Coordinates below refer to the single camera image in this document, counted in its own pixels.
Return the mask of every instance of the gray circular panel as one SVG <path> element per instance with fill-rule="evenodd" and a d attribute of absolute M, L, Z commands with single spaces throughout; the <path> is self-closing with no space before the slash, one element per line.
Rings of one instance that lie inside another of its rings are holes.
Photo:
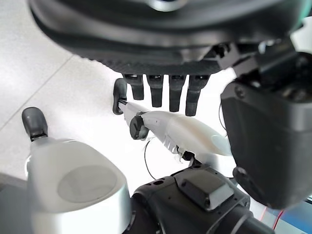
<path fill-rule="evenodd" d="M 107 196 L 116 183 L 117 177 L 109 168 L 79 167 L 64 176 L 58 184 L 58 194 L 73 203 L 91 202 Z"/>

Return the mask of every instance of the black cable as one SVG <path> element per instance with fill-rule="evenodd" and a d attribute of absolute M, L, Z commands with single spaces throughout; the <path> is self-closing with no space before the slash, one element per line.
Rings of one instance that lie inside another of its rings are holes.
<path fill-rule="evenodd" d="M 155 177 L 152 176 L 150 170 L 148 169 L 147 162 L 146 162 L 146 148 L 147 148 L 147 146 L 148 146 L 148 144 L 149 144 L 150 142 L 151 142 L 151 140 L 149 140 L 149 141 L 147 142 L 147 144 L 145 145 L 145 149 L 144 149 L 144 161 L 145 161 L 145 165 L 146 165 L 146 169 L 147 169 L 148 173 L 150 174 L 150 176 L 151 176 L 153 179 L 155 179 Z"/>
<path fill-rule="evenodd" d="M 220 106 L 219 106 L 219 121 L 220 121 L 221 126 L 222 126 L 222 127 L 224 128 L 224 130 L 226 131 L 226 128 L 225 128 L 225 126 L 223 125 L 223 123 L 222 123 L 222 121 L 221 121 L 220 111 L 221 111 L 221 103 L 220 103 Z"/>

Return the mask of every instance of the tiled floor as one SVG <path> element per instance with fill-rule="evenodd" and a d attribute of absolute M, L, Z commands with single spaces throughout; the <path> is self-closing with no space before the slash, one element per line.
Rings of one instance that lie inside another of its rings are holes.
<path fill-rule="evenodd" d="M 296 44 L 311 51 L 310 41 L 296 40 Z M 130 193 L 149 182 L 151 178 L 143 159 L 145 142 L 133 141 L 123 117 L 111 112 L 113 85 L 119 77 L 120 74 L 109 68 L 72 56 L 51 42 L 35 26 L 25 0 L 1 0 L 0 182 L 24 186 L 30 142 L 20 115 L 29 106 L 43 110 L 50 136 L 80 140 L 107 156 L 126 175 Z M 218 120 L 219 95 L 233 78 L 231 70 L 214 75 L 198 104 L 196 117 L 222 134 L 224 130 Z M 186 89 L 187 85 L 183 90 L 182 112 Z M 163 110 L 169 109 L 168 92 L 165 85 Z M 151 107 L 149 93 L 146 85 L 146 100 L 140 104 L 148 108 Z M 158 154 L 150 150 L 147 160 L 156 177 L 185 166 L 177 164 L 165 149 Z"/>

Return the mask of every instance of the red cable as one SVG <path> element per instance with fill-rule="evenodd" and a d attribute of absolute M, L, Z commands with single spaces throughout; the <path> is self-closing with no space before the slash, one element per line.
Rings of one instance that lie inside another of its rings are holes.
<path fill-rule="evenodd" d="M 267 211 L 267 208 L 265 208 L 264 209 L 264 211 L 262 212 L 262 215 L 261 215 L 261 218 L 260 218 L 260 221 L 262 221 L 263 220 L 263 217 L 264 217 L 264 214 L 265 214 L 265 212 Z"/>
<path fill-rule="evenodd" d="M 275 223 L 274 223 L 274 225 L 273 225 L 273 230 L 275 230 L 275 228 L 276 228 L 276 226 L 277 226 L 277 223 L 278 223 L 278 221 L 280 220 L 280 218 L 282 217 L 283 213 L 284 213 L 284 211 L 281 211 L 281 212 L 278 214 L 277 219 L 275 220 Z"/>

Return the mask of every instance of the black robotic finger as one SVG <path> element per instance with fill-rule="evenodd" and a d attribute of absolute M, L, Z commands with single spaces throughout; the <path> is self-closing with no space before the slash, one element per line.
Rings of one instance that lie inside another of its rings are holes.
<path fill-rule="evenodd" d="M 210 76 L 190 76 L 189 88 L 186 96 L 186 116 L 195 116 L 200 91 L 208 83 Z"/>
<path fill-rule="evenodd" d="M 151 87 L 152 106 L 162 106 L 162 86 L 164 83 L 163 75 L 147 75 L 147 82 Z"/>
<path fill-rule="evenodd" d="M 48 124 L 44 114 L 37 107 L 28 107 L 23 110 L 21 118 L 24 124 L 26 133 L 31 141 L 41 137 L 48 136 Z"/>
<path fill-rule="evenodd" d="M 144 100 L 143 75 L 122 74 L 131 85 L 134 100 Z"/>
<path fill-rule="evenodd" d="M 118 78 L 114 84 L 114 103 L 113 103 L 113 113 L 115 115 L 122 115 L 123 111 L 119 108 L 120 102 L 127 101 L 127 82 L 123 78 Z"/>
<path fill-rule="evenodd" d="M 185 76 L 169 76 L 169 110 L 177 112 L 180 109 L 180 98 L 185 83 Z"/>

